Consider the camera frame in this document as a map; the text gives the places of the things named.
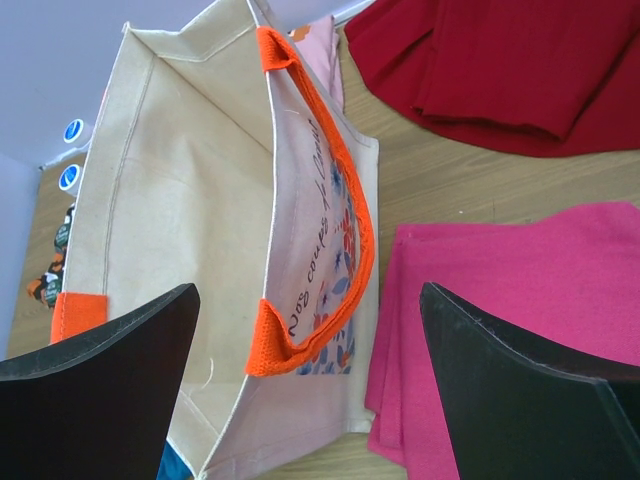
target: wall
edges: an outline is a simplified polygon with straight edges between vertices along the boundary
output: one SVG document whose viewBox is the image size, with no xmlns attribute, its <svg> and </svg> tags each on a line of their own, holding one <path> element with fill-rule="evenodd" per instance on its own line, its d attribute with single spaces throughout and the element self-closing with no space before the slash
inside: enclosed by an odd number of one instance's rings
<svg viewBox="0 0 640 480">
<path fill-rule="evenodd" d="M 0 154 L 0 360 L 6 358 L 31 219 L 36 205 L 40 171 Z"/>
<path fill-rule="evenodd" d="M 271 0 L 290 29 L 359 0 Z M 210 0 L 0 2 L 0 154 L 41 166 L 66 150 L 62 132 L 95 119 L 122 26 L 179 30 Z"/>
</svg>

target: light pink cloth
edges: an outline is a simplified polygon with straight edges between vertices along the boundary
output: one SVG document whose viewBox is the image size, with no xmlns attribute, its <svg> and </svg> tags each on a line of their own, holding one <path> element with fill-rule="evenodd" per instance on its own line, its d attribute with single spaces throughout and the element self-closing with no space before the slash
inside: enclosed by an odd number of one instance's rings
<svg viewBox="0 0 640 480">
<path fill-rule="evenodd" d="M 575 207 L 526 226 L 398 228 L 369 372 L 369 447 L 409 478 L 457 479 L 419 296 L 437 282 L 569 347 L 640 365 L 640 210 Z"/>
<path fill-rule="evenodd" d="M 344 107 L 342 73 L 338 59 L 338 42 L 332 16 L 321 18 L 291 32 L 291 37 L 302 57 L 340 109 Z"/>
</svg>

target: wood grain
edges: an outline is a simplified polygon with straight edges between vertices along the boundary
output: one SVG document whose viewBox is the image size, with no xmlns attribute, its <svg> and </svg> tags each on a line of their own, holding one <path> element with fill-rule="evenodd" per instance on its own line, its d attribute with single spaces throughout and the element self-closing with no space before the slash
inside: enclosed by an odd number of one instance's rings
<svg viewBox="0 0 640 480">
<path fill-rule="evenodd" d="M 381 283 L 401 223 L 530 223 L 581 203 L 626 200 L 640 205 L 639 152 L 543 160 L 438 137 L 369 94 L 342 40 L 346 115 L 380 141 Z M 28 298 L 24 286 L 47 268 L 54 233 L 72 200 L 57 189 L 59 170 L 43 175 L 9 346 L 12 356 L 40 348 L 49 338 L 50 312 Z M 406 474 L 368 452 L 366 436 L 346 435 L 261 478 L 396 480 Z"/>
</svg>

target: tote bag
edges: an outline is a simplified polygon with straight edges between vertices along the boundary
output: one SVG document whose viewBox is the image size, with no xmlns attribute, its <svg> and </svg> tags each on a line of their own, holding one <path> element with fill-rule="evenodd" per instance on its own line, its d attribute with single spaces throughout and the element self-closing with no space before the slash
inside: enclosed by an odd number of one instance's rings
<svg viewBox="0 0 640 480">
<path fill-rule="evenodd" d="M 253 478 L 371 422 L 378 144 L 272 24 L 218 0 L 177 33 L 125 26 L 54 314 L 55 341 L 196 284 L 168 439 L 197 478 Z"/>
</svg>

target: floral print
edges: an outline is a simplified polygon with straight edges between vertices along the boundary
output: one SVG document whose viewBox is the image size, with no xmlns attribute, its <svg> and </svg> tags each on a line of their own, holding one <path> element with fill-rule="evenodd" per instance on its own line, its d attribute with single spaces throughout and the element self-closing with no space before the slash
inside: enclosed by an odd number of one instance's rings
<svg viewBox="0 0 640 480">
<path fill-rule="evenodd" d="M 335 241 L 333 249 L 334 268 L 320 287 L 320 294 L 313 316 L 316 330 L 329 318 L 344 300 L 351 287 L 356 269 L 356 218 L 351 195 L 344 177 L 336 164 L 331 162 L 332 209 L 341 212 L 333 225 Z M 353 318 L 345 324 L 311 361 L 298 368 L 299 375 L 348 374 L 355 353 Z"/>
</svg>

